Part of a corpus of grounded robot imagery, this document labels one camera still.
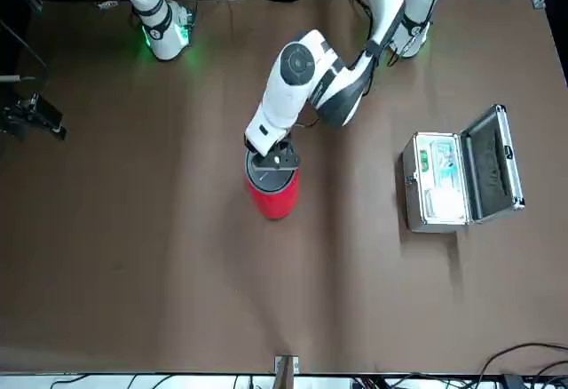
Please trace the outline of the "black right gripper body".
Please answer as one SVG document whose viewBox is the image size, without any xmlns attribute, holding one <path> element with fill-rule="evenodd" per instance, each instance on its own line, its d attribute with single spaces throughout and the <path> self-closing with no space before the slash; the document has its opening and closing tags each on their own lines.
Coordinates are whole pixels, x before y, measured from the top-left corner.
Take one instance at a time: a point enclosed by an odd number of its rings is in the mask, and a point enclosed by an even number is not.
<svg viewBox="0 0 568 389">
<path fill-rule="evenodd" d="M 1 132 L 24 139 L 29 128 L 29 99 L 1 100 Z"/>
</svg>

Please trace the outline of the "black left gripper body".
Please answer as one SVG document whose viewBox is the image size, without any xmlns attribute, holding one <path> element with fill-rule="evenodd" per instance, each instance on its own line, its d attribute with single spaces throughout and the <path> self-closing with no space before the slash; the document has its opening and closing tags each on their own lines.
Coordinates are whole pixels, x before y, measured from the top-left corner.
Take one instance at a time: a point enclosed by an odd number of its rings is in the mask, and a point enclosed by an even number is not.
<svg viewBox="0 0 568 389">
<path fill-rule="evenodd" d="M 276 142 L 269 150 L 269 156 L 293 156 L 295 154 L 294 145 L 291 137 L 285 137 L 279 142 Z"/>
</svg>

